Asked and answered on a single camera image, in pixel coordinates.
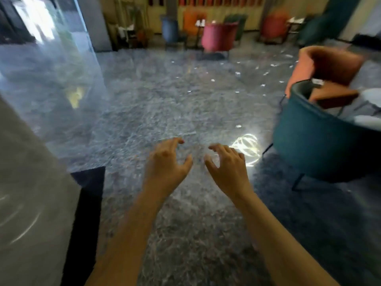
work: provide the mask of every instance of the red chair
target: red chair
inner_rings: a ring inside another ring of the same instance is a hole
[[[233,48],[237,28],[238,22],[206,24],[201,39],[203,51],[227,51],[227,58],[229,58],[229,51]]]

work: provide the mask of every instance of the shiny floor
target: shiny floor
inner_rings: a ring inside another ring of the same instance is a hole
[[[292,43],[265,46],[247,33],[228,61],[210,61],[164,51],[160,36],[148,50],[97,55],[74,39],[78,49],[0,46],[0,90],[70,172],[106,166],[98,255],[139,192],[153,145],[180,135],[178,159],[192,153],[194,166],[157,217],[139,285],[271,284],[241,215],[203,166],[212,142],[248,154],[255,192],[342,285],[381,281],[379,175],[343,185],[305,178],[294,193],[298,172],[275,150],[258,159],[297,61]]]

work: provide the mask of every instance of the floor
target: floor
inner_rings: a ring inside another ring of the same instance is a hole
[[[253,38],[246,33],[229,61],[164,51],[160,36],[148,50],[96,55],[80,34],[37,47],[0,46],[0,90],[70,172],[106,166],[98,255],[140,191],[153,145],[185,139],[178,159],[192,153],[193,169],[157,217],[139,285],[271,285],[242,216],[202,163],[212,142],[245,143],[255,192],[342,285],[379,284],[380,174],[339,185],[305,178],[294,193],[298,172],[274,149],[258,159],[271,142],[298,48]]]

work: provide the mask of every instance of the gray chair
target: gray chair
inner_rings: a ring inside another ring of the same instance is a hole
[[[380,167],[381,131],[341,120],[308,101],[314,84],[300,81],[291,87],[273,134],[279,155],[304,175],[338,183],[363,177]]]
[[[179,32],[179,25],[176,19],[161,15],[160,19],[162,21],[162,36],[165,40],[165,50],[168,45],[176,44],[179,42],[184,43],[184,50],[187,49],[187,35],[185,33]]]

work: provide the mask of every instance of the dark green chair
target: dark green chair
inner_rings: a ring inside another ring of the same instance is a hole
[[[241,45],[241,38],[243,35],[243,31],[245,30],[246,20],[247,20],[247,15],[245,14],[231,14],[231,15],[227,15],[224,19],[224,23],[238,22],[238,28],[237,28],[235,41],[238,41],[240,45]]]
[[[291,87],[273,144],[264,151],[274,145],[301,172],[293,190],[304,175],[330,183],[348,182],[380,167],[381,131],[339,119],[308,102],[314,86],[305,80]]]

